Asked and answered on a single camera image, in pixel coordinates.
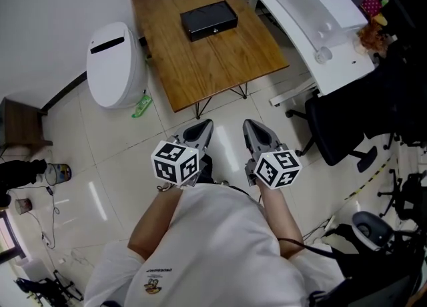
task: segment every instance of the white wall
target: white wall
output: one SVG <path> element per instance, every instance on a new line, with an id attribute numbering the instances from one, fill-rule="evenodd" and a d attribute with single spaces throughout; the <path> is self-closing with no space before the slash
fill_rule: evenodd
<path id="1" fill-rule="evenodd" d="M 0 99 L 44 106 L 85 71 L 91 34 L 114 21 L 136 31 L 131 0 L 0 0 Z"/>
<path id="2" fill-rule="evenodd" d="M 0 306 L 35 307 L 34 300 L 27 299 L 28 295 L 14 283 L 16 279 L 17 276 L 8 262 L 0 264 Z"/>

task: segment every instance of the chair base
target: chair base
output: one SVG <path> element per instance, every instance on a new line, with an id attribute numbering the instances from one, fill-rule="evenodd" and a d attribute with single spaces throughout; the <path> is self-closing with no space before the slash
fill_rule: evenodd
<path id="1" fill-rule="evenodd" d="M 387 192 L 387 193 L 382 193 L 382 192 L 378 192 L 377 196 L 381 197 L 381 196 L 392 196 L 392 199 L 390 199 L 390 202 L 387 205 L 386 211 L 383 214 L 380 214 L 380 218 L 383 218 L 388 210 L 394 206 L 394 201 L 396 200 L 396 194 L 400 194 L 400 186 L 402 185 L 402 179 L 398 179 L 396 177 L 396 171 L 395 170 L 389 170 L 388 171 L 390 174 L 393 174 L 393 191 L 392 192 Z"/>
<path id="2" fill-rule="evenodd" d="M 302 119 L 307 119 L 307 115 L 305 113 L 296 111 L 296 110 L 287 110 L 287 112 L 285 112 L 285 115 L 287 118 L 291 118 L 293 116 L 298 116 L 299 118 Z M 310 148 L 314 145 L 314 138 L 312 137 L 309 142 L 307 143 L 307 145 L 304 147 L 303 150 L 296 150 L 295 154 L 298 157 L 304 156 L 307 154 L 307 152 L 310 150 Z M 376 147 L 372 147 L 371 150 L 368 153 L 362 153 L 361 151 L 351 151 L 349 153 L 349 155 L 351 156 L 355 156 L 357 158 L 360 158 L 360 161 L 358 162 L 357 166 L 358 166 L 358 170 L 360 173 L 363 173 L 364 171 L 366 171 L 375 161 L 377 155 L 378 155 L 378 151 L 376 149 Z"/>

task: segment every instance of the white desk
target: white desk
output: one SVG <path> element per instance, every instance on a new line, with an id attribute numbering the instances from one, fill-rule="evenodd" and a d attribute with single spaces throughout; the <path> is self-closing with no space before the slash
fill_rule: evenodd
<path id="1" fill-rule="evenodd" d="M 331 47 L 333 58 L 325 64 L 319 64 L 314 59 L 316 50 L 313 45 L 282 5 L 276 0 L 260 1 L 286 32 L 312 75 L 312 78 L 295 90 L 291 90 L 292 92 L 271 99 L 272 105 L 279 104 L 315 85 L 322 95 L 327 95 L 374 70 L 374 64 L 369 56 L 356 53 L 352 41 Z"/>

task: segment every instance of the wooden table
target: wooden table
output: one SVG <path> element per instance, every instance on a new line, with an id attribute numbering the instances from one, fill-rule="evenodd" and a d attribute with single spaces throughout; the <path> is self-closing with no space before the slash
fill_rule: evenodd
<path id="1" fill-rule="evenodd" d="M 4 98 L 0 104 L 0 147 L 53 145 L 43 137 L 41 117 L 47 112 Z"/>
<path id="2" fill-rule="evenodd" d="M 174 112 L 196 104 L 199 117 L 201 100 L 289 65 L 243 0 L 226 0 L 238 15 L 236 28 L 191 42 L 179 14 L 218 1 L 223 0 L 132 0 L 139 32 Z M 247 91 L 239 88 L 246 98 Z"/>

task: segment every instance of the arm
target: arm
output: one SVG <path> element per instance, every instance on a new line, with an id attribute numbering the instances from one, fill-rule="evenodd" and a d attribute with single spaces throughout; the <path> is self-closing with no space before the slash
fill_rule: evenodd
<path id="1" fill-rule="evenodd" d="M 130 250 L 144 260 L 154 253 L 169 228 L 181 195 L 182 190 L 179 188 L 158 193 L 132 232 L 127 245 Z"/>
<path id="2" fill-rule="evenodd" d="M 303 243 L 301 231 L 289 211 L 289 207 L 280 190 L 269 189 L 261 180 L 257 179 L 261 191 L 262 201 L 266 211 L 267 222 L 277 238 L 290 238 Z M 279 241 L 280 255 L 290 258 L 303 248 L 293 243 Z"/>

